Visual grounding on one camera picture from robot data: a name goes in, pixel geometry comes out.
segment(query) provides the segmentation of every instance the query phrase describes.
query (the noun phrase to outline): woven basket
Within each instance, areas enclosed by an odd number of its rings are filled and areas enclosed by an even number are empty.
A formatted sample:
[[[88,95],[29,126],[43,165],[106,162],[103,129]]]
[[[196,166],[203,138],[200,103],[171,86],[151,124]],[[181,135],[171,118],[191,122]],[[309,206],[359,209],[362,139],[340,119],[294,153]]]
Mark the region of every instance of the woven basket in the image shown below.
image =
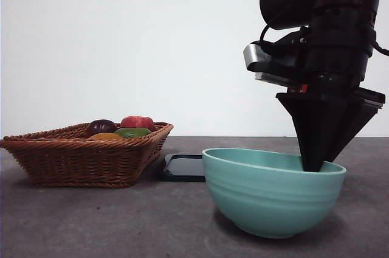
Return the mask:
[[[154,132],[133,139],[86,139],[88,123],[56,130],[6,136],[0,147],[9,151],[40,187],[109,187],[135,184],[156,160],[172,124],[154,123]]]

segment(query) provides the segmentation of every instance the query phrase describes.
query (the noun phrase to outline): red apple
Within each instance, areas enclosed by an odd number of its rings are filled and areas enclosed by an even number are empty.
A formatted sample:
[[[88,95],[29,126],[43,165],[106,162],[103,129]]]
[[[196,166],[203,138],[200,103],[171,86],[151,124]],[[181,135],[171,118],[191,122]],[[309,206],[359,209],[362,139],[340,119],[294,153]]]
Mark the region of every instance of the red apple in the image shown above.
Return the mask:
[[[120,128],[123,127],[144,127],[150,129],[150,131],[156,129],[152,118],[143,116],[127,116],[123,118],[122,123],[120,123]]]

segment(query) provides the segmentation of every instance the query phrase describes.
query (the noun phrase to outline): countertop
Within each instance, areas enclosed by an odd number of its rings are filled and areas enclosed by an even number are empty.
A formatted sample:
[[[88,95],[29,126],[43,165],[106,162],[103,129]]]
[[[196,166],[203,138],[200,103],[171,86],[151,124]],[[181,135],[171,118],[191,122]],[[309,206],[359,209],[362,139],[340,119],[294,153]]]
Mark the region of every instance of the countertop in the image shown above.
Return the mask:
[[[37,188],[1,150],[1,257],[389,257],[389,138],[355,138],[334,210],[284,240],[247,234],[217,210],[205,183],[155,177],[169,153],[245,147],[298,153],[296,138],[169,137],[126,189]]]

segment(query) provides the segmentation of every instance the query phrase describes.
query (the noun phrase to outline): ceramic bowl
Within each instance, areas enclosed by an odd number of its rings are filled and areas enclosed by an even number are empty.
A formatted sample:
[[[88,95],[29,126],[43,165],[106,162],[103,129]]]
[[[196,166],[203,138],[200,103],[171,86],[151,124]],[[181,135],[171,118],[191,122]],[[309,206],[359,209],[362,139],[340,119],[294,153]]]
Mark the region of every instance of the ceramic bowl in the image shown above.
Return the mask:
[[[319,224],[332,210],[346,169],[325,162],[304,172],[301,157],[243,148],[202,152],[218,209],[243,231],[283,239]]]

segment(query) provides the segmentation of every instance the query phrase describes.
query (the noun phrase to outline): black plate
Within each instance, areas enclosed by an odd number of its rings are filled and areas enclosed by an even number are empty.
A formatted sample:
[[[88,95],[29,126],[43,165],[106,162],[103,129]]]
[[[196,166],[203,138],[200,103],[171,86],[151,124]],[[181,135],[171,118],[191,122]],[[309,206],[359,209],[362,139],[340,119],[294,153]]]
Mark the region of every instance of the black plate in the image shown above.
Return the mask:
[[[202,155],[170,154],[162,162],[162,181],[205,182]]]

